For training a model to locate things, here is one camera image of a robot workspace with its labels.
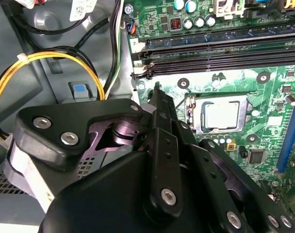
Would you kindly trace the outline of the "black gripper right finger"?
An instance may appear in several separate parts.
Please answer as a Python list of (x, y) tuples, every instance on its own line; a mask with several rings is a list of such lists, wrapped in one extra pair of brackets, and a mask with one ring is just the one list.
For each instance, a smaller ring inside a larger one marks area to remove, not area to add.
[(216, 143), (200, 142), (179, 121), (172, 97), (163, 95), (174, 133), (190, 170), (199, 176), (207, 220), (213, 233), (295, 233), (290, 217)]

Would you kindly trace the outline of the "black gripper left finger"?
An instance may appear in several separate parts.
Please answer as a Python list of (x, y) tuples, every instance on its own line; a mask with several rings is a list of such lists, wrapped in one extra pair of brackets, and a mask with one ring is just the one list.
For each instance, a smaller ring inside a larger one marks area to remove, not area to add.
[(19, 111), (5, 174), (46, 212), (57, 195), (78, 180), (82, 159), (129, 145), (152, 160), (146, 207), (178, 217), (181, 181), (173, 99), (155, 85), (150, 101), (113, 99), (28, 107)]

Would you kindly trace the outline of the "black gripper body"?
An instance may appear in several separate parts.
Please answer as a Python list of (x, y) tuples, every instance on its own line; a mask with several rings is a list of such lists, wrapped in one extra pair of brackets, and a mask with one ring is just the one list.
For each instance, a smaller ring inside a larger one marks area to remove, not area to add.
[(177, 150), (130, 152), (72, 185), (50, 205), (42, 233), (223, 233), (201, 180)]

